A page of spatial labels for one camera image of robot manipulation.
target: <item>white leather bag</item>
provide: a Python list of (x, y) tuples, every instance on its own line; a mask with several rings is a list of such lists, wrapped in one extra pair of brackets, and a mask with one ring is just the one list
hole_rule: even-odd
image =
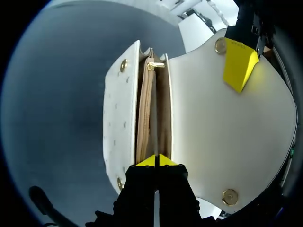
[[(152, 49), (142, 54), (136, 41), (108, 71), (103, 156), (118, 193), (130, 165), (163, 153), (186, 166), (196, 197), (232, 214), (279, 172), (296, 131), (294, 99), (263, 56), (241, 93), (225, 84), (225, 55), (214, 50), (225, 31), (170, 60)], [(148, 71), (149, 62), (164, 68)], [(223, 200), (227, 190), (236, 193), (232, 206)]]

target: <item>zipper pull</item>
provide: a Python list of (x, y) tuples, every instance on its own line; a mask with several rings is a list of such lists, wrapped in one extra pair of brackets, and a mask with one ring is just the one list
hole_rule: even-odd
[(159, 62), (149, 62), (147, 64), (148, 71), (154, 71), (156, 67), (157, 68), (165, 68), (165, 64), (164, 63), (159, 63)]

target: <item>gold rivet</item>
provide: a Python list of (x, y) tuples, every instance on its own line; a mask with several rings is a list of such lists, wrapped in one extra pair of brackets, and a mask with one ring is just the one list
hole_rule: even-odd
[(214, 45), (214, 49), (218, 54), (226, 53), (226, 41), (224, 37), (217, 39), (216, 44)]
[(122, 191), (124, 185), (122, 184), (121, 179), (119, 177), (117, 179), (117, 182), (118, 182), (118, 187), (119, 187), (120, 191)]
[(127, 60), (124, 59), (121, 63), (121, 66), (120, 66), (120, 72), (123, 72), (125, 70), (125, 68), (127, 67)]
[(228, 189), (223, 192), (222, 201), (227, 206), (236, 205), (238, 202), (238, 194), (233, 189)]

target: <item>gray surface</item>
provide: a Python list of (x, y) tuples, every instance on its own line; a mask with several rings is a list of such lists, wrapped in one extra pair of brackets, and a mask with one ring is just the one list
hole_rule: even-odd
[(17, 188), (44, 189), (84, 226), (117, 198), (102, 157), (104, 76), (135, 40), (158, 55), (183, 54), (177, 27), (136, 8), (85, 1), (43, 10), (11, 59), (1, 103), (4, 152)]
[(303, 175), (303, 55), (299, 52), (300, 48), (295, 45), (295, 42), (290, 36), (278, 27), (276, 28), (274, 42), (275, 48), (289, 76), (298, 111), (295, 152), (283, 186), (283, 195), (285, 197), (291, 197), (294, 192), (301, 193), (299, 192), (300, 187), (298, 185), (296, 187), (296, 184)]

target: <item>gray floor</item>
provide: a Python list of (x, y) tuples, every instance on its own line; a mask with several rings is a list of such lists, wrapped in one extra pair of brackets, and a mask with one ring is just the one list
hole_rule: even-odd
[[(80, 1), (80, 0), (51, 0), (49, 4), (47, 4), (46, 8), (57, 6), (58, 4), (74, 2), (74, 1)], [(93, 0), (93, 1), (110, 1), (110, 2), (125, 4), (127, 6), (136, 7), (138, 9), (149, 12), (157, 17), (160, 17), (161, 19), (171, 23), (174, 26), (178, 26), (178, 23), (181, 21), (181, 18), (171, 14), (171, 12), (166, 7), (156, 4), (156, 2), (159, 0)]]
[(1, 97), (2, 142), (16, 187), (43, 222), (27, 195), (32, 185), (80, 226), (95, 210), (112, 212), (117, 194), (102, 157), (104, 76), (137, 39), (158, 55), (185, 53), (177, 27), (103, 1), (43, 10), (17, 45)]

